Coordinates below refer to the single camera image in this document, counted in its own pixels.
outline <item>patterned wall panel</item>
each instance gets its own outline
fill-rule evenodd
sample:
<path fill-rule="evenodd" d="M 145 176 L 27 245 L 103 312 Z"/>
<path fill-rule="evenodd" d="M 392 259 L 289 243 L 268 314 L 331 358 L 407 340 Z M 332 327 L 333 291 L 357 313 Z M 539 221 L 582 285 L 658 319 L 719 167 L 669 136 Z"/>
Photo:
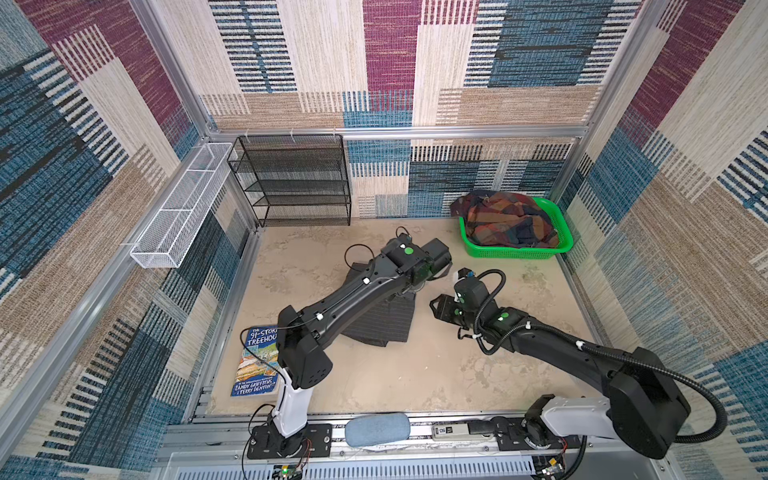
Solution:
<path fill-rule="evenodd" d="M 158 0 L 157 8 L 212 121 L 247 129 L 582 123 L 641 4 Z"/>
<path fill-rule="evenodd" d="M 133 269 L 0 478 L 146 476 L 220 321 L 249 234 L 231 228 L 241 215 L 225 190 L 182 267 Z"/>
<path fill-rule="evenodd" d="M 197 132 L 128 0 L 0 0 L 0 32 L 2 404 Z"/>
<path fill-rule="evenodd" d="M 603 338 L 710 388 L 729 426 L 688 478 L 768 472 L 768 3 L 673 0 L 561 198 L 566 263 Z M 700 397 L 687 433 L 712 422 Z"/>
<path fill-rule="evenodd" d="M 346 141 L 353 217 L 444 217 L 475 188 L 546 197 L 572 138 Z"/>

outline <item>book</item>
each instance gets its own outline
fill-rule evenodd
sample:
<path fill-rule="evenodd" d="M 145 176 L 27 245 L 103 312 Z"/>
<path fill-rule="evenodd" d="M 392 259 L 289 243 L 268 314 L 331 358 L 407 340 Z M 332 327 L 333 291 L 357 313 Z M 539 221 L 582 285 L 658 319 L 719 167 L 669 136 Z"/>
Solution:
<path fill-rule="evenodd" d="M 277 325 L 255 326 L 248 330 L 245 344 L 251 353 L 275 369 L 277 364 Z M 277 387 L 277 372 L 255 359 L 248 349 L 243 349 L 240 364 L 237 366 L 232 396 L 259 395 L 273 392 Z"/>

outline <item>black cable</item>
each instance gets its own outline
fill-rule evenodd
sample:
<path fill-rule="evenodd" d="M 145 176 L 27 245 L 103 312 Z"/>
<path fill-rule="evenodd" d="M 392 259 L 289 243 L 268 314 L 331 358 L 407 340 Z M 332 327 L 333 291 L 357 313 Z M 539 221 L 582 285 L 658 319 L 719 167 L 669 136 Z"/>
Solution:
<path fill-rule="evenodd" d="M 492 268 L 492 269 L 490 269 L 490 270 L 486 270 L 486 271 L 485 271 L 485 272 L 483 272 L 483 273 L 480 273 L 479 275 L 477 275 L 477 279 L 478 279 L 478 280 L 480 280 L 482 277 L 484 277 L 484 276 L 486 276 L 486 275 L 490 275 L 491 273 L 496 273 L 497 275 L 499 275 L 499 276 L 501 277 L 501 281 L 498 283 L 498 285 L 496 286 L 496 288 L 494 288 L 494 289 L 493 289 L 493 291 L 491 292 L 491 294 L 490 294 L 490 295 L 488 295 L 488 296 L 485 298 L 485 300 L 483 300 L 483 301 L 482 301 L 482 303 L 480 304 L 480 308 L 478 308 L 478 312 L 477 312 L 477 315 L 475 315 L 475 324 L 474 324 L 474 326 L 473 326 L 473 327 L 474 327 L 474 330 L 475 330 L 475 334 L 477 334 L 477 333 L 483 333 L 483 332 L 485 331 L 485 330 L 482 328 L 482 326 L 480 325 L 480 314 L 482 313 L 482 311 L 483 311 L 483 310 L 485 310 L 485 308 L 488 306 L 488 304 L 491 302 L 491 300 L 493 300 L 493 298 L 494 298 L 496 295 L 498 295 L 498 293 L 499 293 L 499 292 L 501 292 L 501 291 L 502 291 L 502 288 L 504 288 L 504 284 L 505 284 L 505 283 L 507 283 L 507 276 L 504 274 L 504 272 L 502 272 L 501 270 L 495 269 L 495 268 Z M 477 342 L 478 342 L 478 345 L 480 345 L 480 350 L 482 350 L 482 352 L 483 352 L 485 355 L 493 355 L 494 353 L 496 353 L 496 350 L 498 350 L 498 349 L 499 349 L 499 347 L 501 347 L 501 346 L 502 346 L 502 342 L 499 342 L 499 344 L 498 344 L 497 346 L 493 346 L 493 347 L 492 347 L 492 348 L 489 350 L 489 349 L 485 348 L 485 345 L 484 345 L 484 344 L 483 344 L 483 342 L 482 342 L 482 337 L 481 337 L 481 336 L 477 337 L 477 339 L 476 339 L 476 340 L 477 340 Z"/>
<path fill-rule="evenodd" d="M 577 342 L 584 342 L 584 340 L 581 340 L 573 335 L 570 335 L 566 332 L 563 332 L 562 330 L 555 328 L 551 325 L 546 325 L 543 323 L 531 323 L 530 326 L 528 324 L 519 323 L 515 326 L 513 326 L 507 333 L 504 334 L 504 336 L 491 348 L 490 350 L 487 350 L 485 348 L 485 345 L 482 344 L 482 341 L 480 338 L 477 338 L 478 344 L 481 347 L 481 350 L 486 355 L 491 355 L 491 353 L 498 350 L 502 343 L 509 338 L 510 335 L 513 333 L 519 332 L 522 329 L 527 329 L 530 327 L 531 329 L 535 330 L 544 330 L 545 332 L 553 333 L 556 336 L 559 336 L 560 338 L 564 339 L 567 342 L 570 343 L 577 343 Z M 631 356 L 623 356 L 623 355 L 616 355 L 611 352 L 606 352 L 600 346 L 592 347 L 587 345 L 586 343 L 582 343 L 579 349 L 582 352 L 588 353 L 590 355 L 594 356 L 601 356 L 606 359 L 615 360 L 617 362 L 626 363 L 632 366 L 640 367 L 642 369 L 651 370 L 653 372 L 659 373 L 663 376 L 666 376 L 668 378 L 671 378 L 672 380 L 682 383 L 683 385 L 691 388 L 695 392 L 697 392 L 699 395 L 703 396 L 709 403 L 712 405 L 712 408 L 715 411 L 715 421 L 712 424 L 712 426 L 705 432 L 696 433 L 693 435 L 677 435 L 674 438 L 675 443 L 702 443 L 702 442 L 709 442 L 712 439 L 715 439 L 718 435 L 723 433 L 725 431 L 725 428 L 728 426 L 728 413 L 725 410 L 725 407 L 720 402 L 720 400 L 708 389 L 706 389 L 704 386 L 702 386 L 699 382 L 696 382 L 694 380 L 689 379 L 688 377 L 681 375 L 678 372 L 674 372 L 672 370 L 669 370 L 667 368 L 651 365 L 650 363 L 641 362 L 640 360 L 634 359 Z"/>
<path fill-rule="evenodd" d="M 243 454 L 240 456 L 240 470 L 243 471 L 243 478 L 245 480 L 249 480 L 248 479 L 248 475 L 246 475 L 246 473 L 245 473 L 245 451 L 248 449 L 248 444 L 250 443 L 250 441 L 253 440 L 253 430 L 256 429 L 256 427 L 253 427 L 253 430 L 252 430 L 250 428 L 250 424 L 251 424 L 251 422 L 253 422 L 253 419 L 256 417 L 256 414 L 259 412 L 259 410 L 263 409 L 266 406 L 270 406 L 270 407 L 272 407 L 272 409 L 275 408 L 275 406 L 272 405 L 271 403 L 263 403 L 263 404 L 261 404 L 261 406 L 258 409 L 253 411 L 253 415 L 251 415 L 250 416 L 250 420 L 248 420 L 248 427 L 247 427 L 247 429 L 248 429 L 248 440 L 246 440 L 245 445 L 243 446 Z M 259 426 L 265 426 L 268 422 L 269 422 L 269 419 L 267 419 L 264 423 L 262 423 Z"/>
<path fill-rule="evenodd" d="M 695 433 L 693 435 L 676 435 L 674 438 L 675 443 L 702 443 L 709 442 L 719 436 L 725 428 L 728 426 L 728 413 L 720 400 L 708 389 L 704 388 L 699 382 L 689 379 L 688 377 L 681 375 L 680 373 L 673 372 L 672 370 L 665 369 L 664 367 L 651 365 L 650 363 L 640 362 L 632 357 L 625 357 L 615 355 L 610 352 L 605 352 L 599 348 L 592 348 L 591 346 L 583 345 L 581 347 L 582 352 L 589 353 L 591 355 L 601 356 L 606 359 L 613 359 L 619 362 L 629 363 L 633 366 L 639 366 L 644 369 L 652 370 L 656 373 L 660 373 L 666 377 L 682 383 L 683 385 L 695 390 L 699 395 L 703 396 L 712 405 L 715 410 L 715 422 L 705 432 Z"/>
<path fill-rule="evenodd" d="M 346 265 L 350 269 L 355 270 L 356 272 L 364 272 L 365 270 L 358 270 L 354 266 L 349 265 L 349 262 L 346 261 L 346 254 L 349 252 L 349 249 L 352 248 L 352 247 L 365 247 L 365 248 L 367 248 L 368 251 L 371 253 L 371 258 L 372 259 L 376 258 L 376 255 L 373 253 L 373 250 L 371 249 L 371 247 L 369 247 L 368 245 L 365 245 L 364 243 L 353 243 L 352 245 L 350 245 L 350 246 L 348 246 L 346 248 L 346 250 L 344 251 L 344 263 L 346 263 Z"/>
<path fill-rule="evenodd" d="M 295 319 L 291 320 L 291 322 L 293 322 L 293 321 L 296 321 L 296 320 L 298 320 L 298 319 L 300 319 L 300 318 L 301 318 L 301 317 L 300 317 L 300 316 L 298 316 L 298 317 L 296 317 Z M 274 329 L 274 330 L 290 330 L 290 329 L 293 329 L 293 328 L 297 328 L 297 327 L 299 327 L 299 326 L 305 326 L 305 325 L 309 325 L 310 323 L 314 322 L 315 320 L 316 320 L 315 318 L 311 318 L 311 319 L 307 320 L 307 321 L 306 321 L 306 322 L 304 322 L 304 323 L 297 323 L 296 325 L 290 325 L 290 324 L 289 324 L 288 326 L 269 326 L 269 328 L 270 328 L 270 329 Z M 263 327 L 265 327 L 265 328 L 267 328 L 267 327 L 268 327 L 268 326 L 264 326 L 264 325 L 251 325 L 251 326 L 249 326 L 248 328 L 246 328 L 246 330 L 249 330 L 249 329 L 254 329 L 254 328 L 257 328 L 257 327 L 259 327 L 259 326 L 263 326 Z"/>
<path fill-rule="evenodd" d="M 434 276 L 432 278 L 428 278 L 427 281 L 432 282 L 434 280 L 440 280 L 441 278 L 447 276 L 449 273 L 451 273 L 452 266 L 453 266 L 453 261 L 448 262 L 448 265 L 446 265 L 445 268 L 443 268 L 442 274 L 438 276 Z"/>
<path fill-rule="evenodd" d="M 264 360 L 264 359 L 261 359 L 261 357 L 259 357 L 259 356 L 258 356 L 256 353 L 253 353 L 253 352 L 250 350 L 250 348 L 248 348 L 248 345 L 246 345 L 246 344 L 245 344 L 245 342 L 243 341 L 243 334 L 244 334 L 245 332 L 247 332 L 248 330 L 252 329 L 252 328 L 253 328 L 252 326 L 249 326 L 248 328 L 246 328 L 246 329 L 243 329 L 242 331 L 240 331 L 240 343 L 242 343 L 242 344 L 243 344 L 243 348 L 244 348 L 244 349 L 245 349 L 245 350 L 246 350 L 248 353 L 250 353 L 251 355 L 253 355 L 254 359 L 256 359 L 256 361 L 257 361 L 258 363 L 261 363 L 262 365 L 266 366 L 267 368 L 269 368 L 269 369 L 271 369 L 271 370 L 274 370 L 274 372 L 275 372 L 277 375 L 279 375 L 279 376 L 281 376 L 281 377 L 283 378 L 283 381 L 286 383 L 286 385 L 289 385 L 290 383 L 288 382 L 288 379 L 285 377 L 285 375 L 283 375 L 283 373 L 282 373 L 281 371 L 279 371 L 279 370 L 278 370 L 278 369 L 276 369 L 275 367 L 271 366 L 271 365 L 270 365 L 270 363 L 269 363 L 269 362 L 267 362 L 266 360 Z"/>
<path fill-rule="evenodd" d="M 560 480 L 567 480 L 576 472 L 576 468 L 581 465 L 581 460 L 584 459 L 584 453 L 587 451 L 587 436 L 581 437 L 581 446 L 578 448 L 578 455 L 574 460 L 574 464 L 560 477 Z M 565 454 L 563 454 L 563 465 L 565 465 Z"/>

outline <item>wire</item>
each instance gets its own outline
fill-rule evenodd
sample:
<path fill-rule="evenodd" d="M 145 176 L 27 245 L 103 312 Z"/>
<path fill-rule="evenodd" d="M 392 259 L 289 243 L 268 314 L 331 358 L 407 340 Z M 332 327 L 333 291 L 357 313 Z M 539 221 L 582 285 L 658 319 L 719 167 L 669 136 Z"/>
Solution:
<path fill-rule="evenodd" d="M 307 466 L 307 464 L 310 463 L 310 456 L 312 455 L 312 440 L 310 440 L 309 437 L 306 437 L 306 459 L 304 459 L 304 455 L 301 455 L 301 459 L 299 460 L 299 466 L 296 467 L 296 469 L 302 469 Z"/>
<path fill-rule="evenodd" d="M 448 262 L 448 265 L 443 267 L 442 274 L 440 274 L 438 276 L 434 276 L 432 278 L 428 278 L 427 281 L 428 282 L 432 282 L 434 280 L 439 280 L 439 279 L 443 278 L 444 276 L 447 276 L 449 273 L 451 273 L 451 267 L 452 266 L 453 266 L 453 261 Z"/>
<path fill-rule="evenodd" d="M 240 456 L 240 470 L 243 471 L 243 478 L 245 480 L 249 480 L 248 479 L 248 475 L 246 475 L 246 473 L 245 473 L 245 451 L 248 449 L 248 444 L 250 444 L 250 441 L 253 440 L 253 430 L 256 430 L 256 427 L 253 427 L 253 430 L 252 430 L 251 427 L 250 427 L 250 424 L 251 424 L 251 422 L 253 422 L 253 419 L 256 417 L 256 414 L 259 412 L 259 410 L 261 410 L 262 408 L 264 408 L 266 406 L 272 407 L 272 410 L 275 409 L 275 406 L 272 405 L 271 403 L 263 403 L 263 404 L 261 404 L 261 406 L 258 409 L 253 411 L 253 415 L 251 415 L 250 416 L 250 420 L 248 420 L 248 427 L 247 427 L 248 428 L 248 440 L 246 440 L 245 445 L 243 446 L 243 454 Z M 265 426 L 268 422 L 269 422 L 269 419 L 267 419 L 264 423 L 262 423 L 259 426 Z"/>
<path fill-rule="evenodd" d="M 502 291 L 502 288 L 504 288 L 504 284 L 507 283 L 507 276 L 504 274 L 504 272 L 502 272 L 501 270 L 495 269 L 495 268 L 492 268 L 490 270 L 486 270 L 485 272 L 477 275 L 477 279 L 480 280 L 482 277 L 484 277 L 486 275 L 490 275 L 491 273 L 495 273 L 495 274 L 499 275 L 502 279 L 498 283 L 496 288 L 493 289 L 491 294 L 488 295 L 485 298 L 485 300 L 483 300 L 482 303 L 480 304 L 480 308 L 478 308 L 477 315 L 475 315 L 475 324 L 473 326 L 474 330 L 475 330 L 475 333 L 484 333 L 485 332 L 485 329 L 483 329 L 482 325 L 480 325 L 480 315 L 482 314 L 482 311 L 485 310 L 485 308 L 491 302 L 491 300 L 493 300 L 493 298 L 496 295 L 498 295 L 498 293 L 500 291 Z M 498 350 L 499 347 L 502 346 L 502 343 L 504 342 L 504 340 L 506 340 L 510 335 L 511 335 L 511 333 L 507 332 L 507 334 L 504 337 L 502 337 L 502 340 L 499 341 L 499 343 L 497 345 L 494 345 L 491 349 L 487 349 L 485 347 L 485 344 L 482 342 L 482 336 L 479 336 L 476 340 L 478 342 L 478 345 L 480 346 L 480 350 L 482 350 L 482 352 L 485 355 L 493 355 L 494 353 L 496 353 L 496 350 Z"/>
<path fill-rule="evenodd" d="M 634 359 L 631 356 L 626 355 L 616 355 L 611 352 L 606 352 L 604 349 L 602 349 L 599 345 L 598 346 L 589 346 L 587 343 L 584 342 L 584 340 L 579 339 L 576 336 L 570 335 L 566 332 L 563 332 L 562 330 L 555 328 L 551 325 L 546 325 L 543 323 L 519 323 L 515 326 L 513 326 L 507 333 L 504 334 L 504 336 L 491 348 L 491 350 L 487 350 L 485 346 L 482 344 L 481 339 L 477 338 L 478 344 L 481 347 L 481 350 L 486 355 L 491 355 L 491 353 L 495 352 L 499 349 L 499 347 L 502 346 L 502 343 L 509 338 L 510 335 L 513 333 L 516 333 L 522 329 L 536 329 L 536 330 L 544 330 L 545 332 L 550 332 L 555 334 L 556 336 L 559 336 L 560 338 L 564 339 L 567 342 L 570 343 L 580 343 L 580 345 L 577 344 L 578 348 L 584 352 L 588 353 L 593 356 L 601 356 L 605 359 L 611 359 L 615 360 L 617 362 L 622 362 L 628 365 L 640 367 L 642 369 L 650 370 L 652 372 L 659 373 L 663 376 L 666 376 L 676 382 L 682 383 L 683 385 L 691 388 L 692 390 L 696 391 L 699 395 L 703 396 L 704 399 L 706 399 L 710 405 L 712 405 L 712 408 L 715 411 L 715 421 L 712 424 L 711 427 L 705 432 L 696 433 L 693 435 L 677 435 L 674 438 L 675 443 L 702 443 L 702 442 L 709 442 L 712 439 L 715 439 L 717 436 L 719 436 L 723 431 L 725 431 L 725 428 L 728 426 L 728 414 L 725 410 L 725 407 L 720 402 L 720 400 L 708 389 L 706 389 L 704 386 L 702 386 L 699 382 L 696 382 L 694 380 L 689 379 L 685 375 L 681 375 L 678 372 L 674 372 L 672 370 L 666 369 L 662 366 L 656 366 L 651 365 L 650 363 L 641 362 L 640 360 Z"/>
<path fill-rule="evenodd" d="M 346 254 L 349 252 L 349 249 L 351 249 L 352 247 L 365 247 L 365 248 L 367 248 L 368 251 L 371 253 L 371 258 L 372 259 L 376 258 L 376 255 L 373 253 L 373 250 L 371 249 L 371 247 L 369 247 L 368 245 L 365 245 L 364 243 L 353 243 L 352 245 L 350 245 L 350 246 L 348 246 L 346 248 L 346 250 L 344 251 L 344 263 L 346 263 L 346 265 L 350 269 L 355 270 L 356 272 L 364 272 L 365 270 L 358 270 L 354 266 L 349 265 L 349 262 L 346 261 Z"/>
<path fill-rule="evenodd" d="M 248 345 L 246 345 L 246 344 L 245 344 L 245 342 L 243 341 L 243 334 L 244 334 L 245 332 L 247 332 L 248 330 L 252 329 L 252 328 L 253 328 L 253 327 L 249 326 L 248 328 L 246 328 L 246 329 L 243 329 L 242 331 L 240 331 L 240 343 L 242 343 L 242 344 L 243 344 L 243 348 L 244 348 L 244 349 L 245 349 L 245 350 L 246 350 L 248 353 L 250 353 L 251 355 L 253 355 L 254 359 L 256 359 L 256 361 L 257 361 L 258 363 L 261 363 L 262 365 L 266 366 L 267 368 L 269 368 L 269 369 L 273 370 L 273 371 L 274 371 L 274 372 L 275 372 L 277 375 L 281 376 L 281 377 L 283 378 L 283 381 L 286 383 L 286 385 L 288 385 L 288 384 L 289 384 L 289 382 L 288 382 L 288 379 L 285 377 L 285 375 L 283 375 L 283 373 L 282 373 L 281 371 L 279 371 L 279 370 L 278 370 L 278 369 L 276 369 L 275 367 L 271 366 L 269 362 L 267 362 L 266 360 L 264 360 L 264 359 L 262 359 L 261 357 L 259 357 L 259 356 L 258 356 L 256 353 L 253 353 L 253 352 L 251 351 L 251 349 L 250 349 L 250 348 L 248 348 Z"/>
<path fill-rule="evenodd" d="M 584 459 L 584 453 L 587 451 L 587 436 L 584 435 L 581 437 L 581 445 L 578 448 L 578 455 L 576 455 L 576 460 L 574 460 L 574 464 L 571 465 L 571 467 L 563 474 L 563 476 L 560 477 L 560 480 L 567 480 L 576 472 L 576 468 L 578 468 L 579 465 L 581 465 L 581 460 Z M 565 468 L 565 457 L 563 456 L 563 468 Z"/>
<path fill-rule="evenodd" d="M 565 437 L 560 437 L 560 441 L 563 444 L 563 451 L 560 452 L 560 461 L 563 464 L 563 469 L 565 470 L 565 451 L 568 450 L 568 440 L 565 439 Z"/>

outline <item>dark striped cloth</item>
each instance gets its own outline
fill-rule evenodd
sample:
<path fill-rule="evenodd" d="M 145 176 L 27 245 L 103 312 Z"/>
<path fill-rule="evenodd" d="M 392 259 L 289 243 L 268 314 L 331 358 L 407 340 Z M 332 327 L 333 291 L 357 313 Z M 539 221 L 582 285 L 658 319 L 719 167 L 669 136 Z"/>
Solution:
<path fill-rule="evenodd" d="M 547 212 L 528 195 L 473 190 L 451 204 L 464 217 L 467 238 L 485 247 L 557 248 L 558 231 Z"/>
<path fill-rule="evenodd" d="M 364 263 L 353 263 L 352 266 L 359 270 L 366 268 Z M 350 270 L 344 283 L 349 282 L 357 273 Z M 387 342 L 407 342 L 415 305 L 415 293 L 384 299 L 346 327 L 342 335 L 374 346 L 386 346 Z"/>

